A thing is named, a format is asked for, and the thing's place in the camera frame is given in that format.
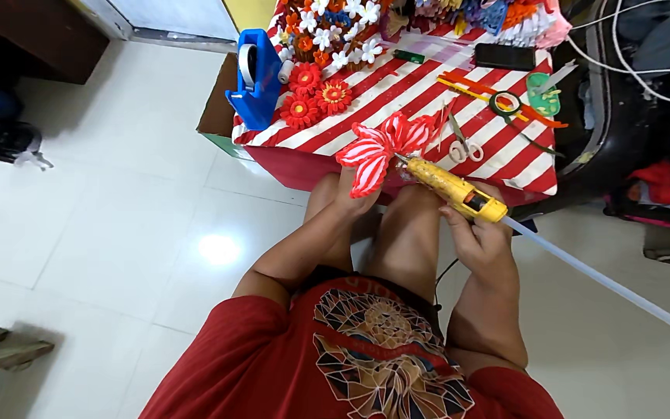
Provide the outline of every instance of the blue tape dispenser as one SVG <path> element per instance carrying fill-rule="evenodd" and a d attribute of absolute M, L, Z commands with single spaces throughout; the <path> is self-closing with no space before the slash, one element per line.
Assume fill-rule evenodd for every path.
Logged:
<path fill-rule="evenodd" d="M 281 92 L 281 59 L 262 29 L 245 29 L 237 44 L 237 92 L 227 90 L 226 100 L 248 129 L 264 130 L 270 126 Z"/>

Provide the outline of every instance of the red and white flower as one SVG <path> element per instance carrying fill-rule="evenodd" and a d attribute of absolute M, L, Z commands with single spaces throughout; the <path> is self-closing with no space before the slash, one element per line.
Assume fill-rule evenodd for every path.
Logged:
<path fill-rule="evenodd" d="M 357 166 L 351 197 L 364 197 L 381 187 L 389 160 L 399 153 L 424 150 L 433 133 L 432 116 L 419 116 L 408 121 L 402 112 L 395 112 L 379 128 L 353 124 L 358 139 L 335 153 L 343 166 Z"/>

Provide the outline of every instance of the black phone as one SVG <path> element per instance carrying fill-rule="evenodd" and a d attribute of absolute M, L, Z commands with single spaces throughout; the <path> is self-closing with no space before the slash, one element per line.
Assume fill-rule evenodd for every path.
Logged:
<path fill-rule="evenodd" d="M 480 67 L 518 71 L 532 71 L 537 66 L 534 48 L 483 43 L 475 45 L 475 63 Z"/>

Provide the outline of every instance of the white scissor handle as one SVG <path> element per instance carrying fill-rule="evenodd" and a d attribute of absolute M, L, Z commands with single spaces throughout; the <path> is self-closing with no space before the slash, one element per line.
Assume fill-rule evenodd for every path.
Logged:
<path fill-rule="evenodd" d="M 467 153 L 459 141 L 454 141 L 449 146 L 449 158 L 456 164 L 467 161 Z"/>
<path fill-rule="evenodd" d="M 473 142 L 467 141 L 467 147 L 470 149 L 470 159 L 473 162 L 481 162 L 482 157 L 485 156 L 485 152 L 483 151 L 482 146 L 477 145 Z"/>

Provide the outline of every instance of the geometric lion print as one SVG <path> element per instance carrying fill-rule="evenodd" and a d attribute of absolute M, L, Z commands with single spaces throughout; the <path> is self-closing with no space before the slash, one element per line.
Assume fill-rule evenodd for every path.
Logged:
<path fill-rule="evenodd" d="M 415 343 L 442 356 L 442 340 L 413 308 L 374 294 L 341 289 L 325 292 L 314 307 L 314 320 L 346 336 L 361 338 L 382 348 Z"/>
<path fill-rule="evenodd" d="M 414 310 L 387 298 L 331 289 L 315 307 L 315 319 L 382 348 L 420 345 L 446 359 L 427 322 Z M 418 355 L 375 359 L 332 345 L 319 333 L 314 334 L 313 344 L 319 354 L 317 367 L 336 399 L 348 401 L 353 408 L 351 419 L 377 413 L 400 419 L 457 419 L 474 404 L 461 380 L 461 368 L 451 361 L 456 373 L 441 375 Z"/>

